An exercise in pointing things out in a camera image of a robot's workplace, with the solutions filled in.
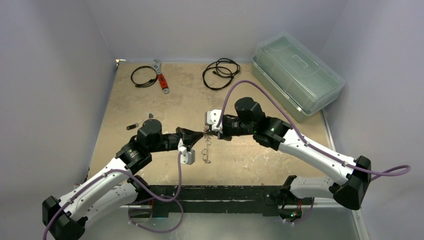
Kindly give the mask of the large metal keyring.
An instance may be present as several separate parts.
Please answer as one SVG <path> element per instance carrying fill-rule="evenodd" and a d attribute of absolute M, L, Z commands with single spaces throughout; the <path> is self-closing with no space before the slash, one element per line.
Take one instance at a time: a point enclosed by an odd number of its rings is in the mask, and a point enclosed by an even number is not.
<path fill-rule="evenodd" d="M 211 142 L 212 137 L 205 130 L 204 134 L 203 134 L 203 138 L 204 138 L 204 142 L 205 142 L 205 147 L 201 152 L 202 160 L 204 161 L 205 164 L 210 164 L 211 160 L 210 160 L 209 155 L 210 155 L 210 146 L 212 144 L 212 142 Z"/>

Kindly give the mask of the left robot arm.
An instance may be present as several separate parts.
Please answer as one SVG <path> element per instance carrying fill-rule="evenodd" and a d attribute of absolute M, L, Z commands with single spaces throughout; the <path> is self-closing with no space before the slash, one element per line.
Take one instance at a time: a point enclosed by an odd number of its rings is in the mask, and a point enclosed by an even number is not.
<path fill-rule="evenodd" d="M 182 189 L 182 165 L 195 160 L 193 146 L 204 136 L 201 131 L 177 127 L 163 133 L 157 119 L 146 120 L 127 144 L 99 172 L 59 198 L 42 202 L 42 239 L 78 240 L 86 228 L 115 208 L 157 200 L 177 202 Z M 178 184 L 172 196 L 159 195 L 136 173 L 152 161 L 152 153 L 177 151 Z"/>

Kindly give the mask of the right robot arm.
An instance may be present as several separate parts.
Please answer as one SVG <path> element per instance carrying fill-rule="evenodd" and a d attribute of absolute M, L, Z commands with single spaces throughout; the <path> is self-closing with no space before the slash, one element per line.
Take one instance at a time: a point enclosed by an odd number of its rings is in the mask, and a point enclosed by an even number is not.
<path fill-rule="evenodd" d="M 304 198 L 334 199 L 350 210 L 359 210 L 371 182 L 371 161 L 339 154 L 305 136 L 277 117 L 266 116 L 251 97 L 235 103 L 236 115 L 208 111 L 205 125 L 211 135 L 230 141 L 232 137 L 251 135 L 261 146 L 294 156 L 325 174 L 324 177 L 290 176 L 280 196 L 288 204 Z"/>

